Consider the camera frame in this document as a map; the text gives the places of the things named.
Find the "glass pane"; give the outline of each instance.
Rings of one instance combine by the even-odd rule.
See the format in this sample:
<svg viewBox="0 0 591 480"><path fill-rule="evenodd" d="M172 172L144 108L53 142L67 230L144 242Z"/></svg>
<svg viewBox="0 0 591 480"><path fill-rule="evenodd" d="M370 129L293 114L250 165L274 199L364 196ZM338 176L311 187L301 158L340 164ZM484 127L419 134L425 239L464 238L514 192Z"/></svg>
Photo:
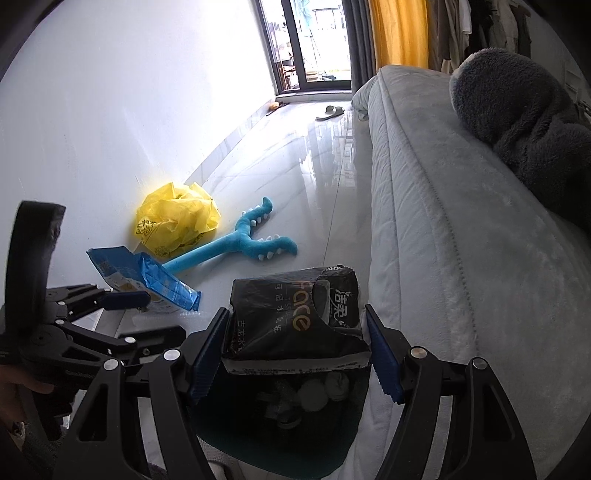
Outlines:
<svg viewBox="0 0 591 480"><path fill-rule="evenodd" d="M341 0L291 0L308 82L350 80Z"/></svg>
<svg viewBox="0 0 591 480"><path fill-rule="evenodd" d="M261 6L265 17L265 28L271 40L272 61L279 71L281 91L297 90L300 88L300 82L296 73L281 0L261 0Z"/></svg>

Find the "sliding glass door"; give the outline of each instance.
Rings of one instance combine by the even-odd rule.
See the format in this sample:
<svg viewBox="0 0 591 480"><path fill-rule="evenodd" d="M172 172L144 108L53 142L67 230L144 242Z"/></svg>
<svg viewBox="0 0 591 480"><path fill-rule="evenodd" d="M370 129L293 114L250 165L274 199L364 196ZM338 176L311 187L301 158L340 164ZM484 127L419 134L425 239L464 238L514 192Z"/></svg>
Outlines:
<svg viewBox="0 0 591 480"><path fill-rule="evenodd" d="M350 90L341 0L256 0L280 93Z"/></svg>

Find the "hand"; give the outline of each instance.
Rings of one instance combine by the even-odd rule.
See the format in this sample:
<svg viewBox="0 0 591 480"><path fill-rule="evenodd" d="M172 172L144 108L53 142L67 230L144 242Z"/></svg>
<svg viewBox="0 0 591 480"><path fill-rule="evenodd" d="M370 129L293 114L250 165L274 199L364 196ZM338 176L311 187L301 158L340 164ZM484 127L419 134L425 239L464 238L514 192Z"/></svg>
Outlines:
<svg viewBox="0 0 591 480"><path fill-rule="evenodd" d="M53 385L35 380L20 367L0 365L0 421L8 428L13 423L26 420L17 385L24 385L38 393L49 394L53 391Z"/></svg>

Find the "gray curtain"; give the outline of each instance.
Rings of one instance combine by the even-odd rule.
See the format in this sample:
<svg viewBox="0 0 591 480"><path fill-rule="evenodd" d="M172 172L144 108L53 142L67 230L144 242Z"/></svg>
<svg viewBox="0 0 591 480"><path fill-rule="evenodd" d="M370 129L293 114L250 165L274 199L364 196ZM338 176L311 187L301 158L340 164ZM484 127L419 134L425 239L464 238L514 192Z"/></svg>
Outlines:
<svg viewBox="0 0 591 480"><path fill-rule="evenodd" d="M351 90L355 93L376 74L374 34L371 28L368 0L342 0L349 52L351 57Z"/></svg>

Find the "yellow plastic bag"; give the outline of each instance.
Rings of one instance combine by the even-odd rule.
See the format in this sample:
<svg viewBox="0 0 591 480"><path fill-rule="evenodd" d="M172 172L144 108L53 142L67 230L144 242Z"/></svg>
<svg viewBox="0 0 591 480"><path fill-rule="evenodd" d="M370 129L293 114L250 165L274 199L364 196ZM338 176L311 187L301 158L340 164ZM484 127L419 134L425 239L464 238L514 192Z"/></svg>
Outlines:
<svg viewBox="0 0 591 480"><path fill-rule="evenodd" d="M193 183L167 183L150 193L135 214L134 235L156 256L170 258L190 250L204 233L217 228L220 212L212 197Z"/></svg>

